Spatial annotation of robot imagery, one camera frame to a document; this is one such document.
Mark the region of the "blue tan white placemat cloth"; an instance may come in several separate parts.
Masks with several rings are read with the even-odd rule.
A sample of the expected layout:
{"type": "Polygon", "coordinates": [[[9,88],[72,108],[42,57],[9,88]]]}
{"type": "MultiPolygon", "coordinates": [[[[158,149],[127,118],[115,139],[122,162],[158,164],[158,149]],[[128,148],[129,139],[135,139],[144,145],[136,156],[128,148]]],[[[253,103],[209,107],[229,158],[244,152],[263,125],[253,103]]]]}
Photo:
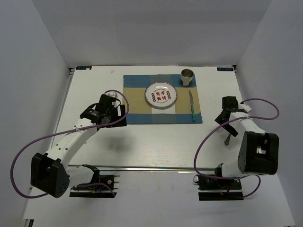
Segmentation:
{"type": "Polygon", "coordinates": [[[158,75],[124,75],[123,94],[129,102],[128,124],[202,124],[196,78],[187,87],[181,85],[180,74],[158,75]],[[155,82],[167,82],[173,85],[178,97],[173,106],[167,109],[156,109],[145,100],[146,88],[155,82]],[[196,122],[192,121],[189,90],[194,100],[196,122]]]}

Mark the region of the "teal handled knife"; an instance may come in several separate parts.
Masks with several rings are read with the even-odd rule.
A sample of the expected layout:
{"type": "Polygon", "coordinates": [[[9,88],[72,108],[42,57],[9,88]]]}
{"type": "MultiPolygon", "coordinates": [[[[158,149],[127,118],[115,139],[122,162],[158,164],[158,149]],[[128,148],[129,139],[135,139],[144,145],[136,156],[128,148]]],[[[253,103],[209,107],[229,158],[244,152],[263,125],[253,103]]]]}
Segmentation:
{"type": "Polygon", "coordinates": [[[192,114],[192,121],[196,122],[196,115],[194,111],[194,100],[191,91],[189,90],[189,99],[190,99],[190,106],[191,106],[191,114],[192,114]]]}

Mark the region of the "pink iridescent fork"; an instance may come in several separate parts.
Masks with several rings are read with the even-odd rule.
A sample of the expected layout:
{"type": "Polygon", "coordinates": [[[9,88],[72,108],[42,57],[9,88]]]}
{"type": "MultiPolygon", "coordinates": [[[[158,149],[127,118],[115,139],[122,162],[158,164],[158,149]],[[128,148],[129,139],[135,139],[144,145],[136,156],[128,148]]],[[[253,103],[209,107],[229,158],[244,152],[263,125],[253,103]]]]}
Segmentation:
{"type": "Polygon", "coordinates": [[[229,134],[228,137],[226,138],[226,140],[224,141],[224,144],[226,146],[228,146],[230,144],[230,138],[231,138],[231,135],[229,134]]]}

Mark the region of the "white brown metal cup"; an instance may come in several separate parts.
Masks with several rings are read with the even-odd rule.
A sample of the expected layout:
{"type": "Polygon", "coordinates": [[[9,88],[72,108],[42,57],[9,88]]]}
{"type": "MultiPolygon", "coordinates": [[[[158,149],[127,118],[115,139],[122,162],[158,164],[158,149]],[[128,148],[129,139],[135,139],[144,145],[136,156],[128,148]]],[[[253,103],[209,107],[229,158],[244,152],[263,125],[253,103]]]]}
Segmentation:
{"type": "Polygon", "coordinates": [[[183,69],[181,71],[180,83],[181,85],[187,87],[191,84],[191,81],[194,77],[194,73],[190,69],[183,69]]]}

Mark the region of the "white plate with red print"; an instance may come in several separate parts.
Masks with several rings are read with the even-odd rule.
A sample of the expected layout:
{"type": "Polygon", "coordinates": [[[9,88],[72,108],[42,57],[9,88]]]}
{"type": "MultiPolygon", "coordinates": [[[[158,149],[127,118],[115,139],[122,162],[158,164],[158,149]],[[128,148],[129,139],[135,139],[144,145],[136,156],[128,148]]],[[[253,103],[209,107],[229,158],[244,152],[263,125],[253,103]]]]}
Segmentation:
{"type": "Polygon", "coordinates": [[[174,105],[178,93],[176,88],[167,82],[150,84],[144,93],[146,102],[156,109],[166,109],[174,105]]]}

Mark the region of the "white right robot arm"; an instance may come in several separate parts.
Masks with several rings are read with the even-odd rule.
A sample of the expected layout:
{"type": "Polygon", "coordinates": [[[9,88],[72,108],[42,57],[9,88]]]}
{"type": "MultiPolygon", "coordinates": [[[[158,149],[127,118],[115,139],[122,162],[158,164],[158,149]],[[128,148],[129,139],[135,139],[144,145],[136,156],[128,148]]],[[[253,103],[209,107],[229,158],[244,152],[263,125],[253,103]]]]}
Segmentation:
{"type": "Polygon", "coordinates": [[[241,139],[237,159],[219,164],[215,169],[214,184],[226,188],[231,178],[248,175],[274,175],[278,169],[279,137],[258,127],[249,115],[251,107],[239,103],[234,96],[222,98],[222,112],[215,119],[229,133],[224,144],[229,145],[231,136],[241,139]]]}

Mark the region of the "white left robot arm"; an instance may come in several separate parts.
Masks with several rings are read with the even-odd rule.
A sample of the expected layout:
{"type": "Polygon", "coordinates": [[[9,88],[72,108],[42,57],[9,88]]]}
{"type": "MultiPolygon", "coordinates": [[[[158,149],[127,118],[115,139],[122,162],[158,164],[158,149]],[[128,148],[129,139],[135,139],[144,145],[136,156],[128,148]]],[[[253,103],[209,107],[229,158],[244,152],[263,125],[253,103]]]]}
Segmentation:
{"type": "Polygon", "coordinates": [[[129,104],[122,104],[117,90],[108,90],[99,102],[90,105],[81,114],[73,129],[63,132],[64,137],[43,154],[36,153],[31,161],[31,185],[55,197],[61,197],[68,188],[76,190],[108,190],[113,188],[102,182],[100,170],[83,164],[68,165],[80,148],[100,129],[124,127],[129,104]]]}

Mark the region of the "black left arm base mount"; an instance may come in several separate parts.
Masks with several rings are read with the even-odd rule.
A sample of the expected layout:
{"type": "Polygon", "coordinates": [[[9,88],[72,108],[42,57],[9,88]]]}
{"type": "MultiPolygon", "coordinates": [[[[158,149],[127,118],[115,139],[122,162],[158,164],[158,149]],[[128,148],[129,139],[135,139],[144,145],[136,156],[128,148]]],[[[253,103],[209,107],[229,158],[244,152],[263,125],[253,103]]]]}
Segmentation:
{"type": "Polygon", "coordinates": [[[72,198],[114,198],[119,188],[120,174],[112,170],[84,164],[70,167],[68,175],[72,198]]]}

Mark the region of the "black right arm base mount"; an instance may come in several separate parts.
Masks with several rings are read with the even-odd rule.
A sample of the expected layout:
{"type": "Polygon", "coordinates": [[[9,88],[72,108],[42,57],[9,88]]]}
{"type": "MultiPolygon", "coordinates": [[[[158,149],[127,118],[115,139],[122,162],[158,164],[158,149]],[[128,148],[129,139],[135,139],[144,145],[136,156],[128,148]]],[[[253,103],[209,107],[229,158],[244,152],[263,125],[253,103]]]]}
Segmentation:
{"type": "Polygon", "coordinates": [[[196,174],[193,183],[198,186],[199,201],[244,200],[240,180],[220,180],[196,174]]]}

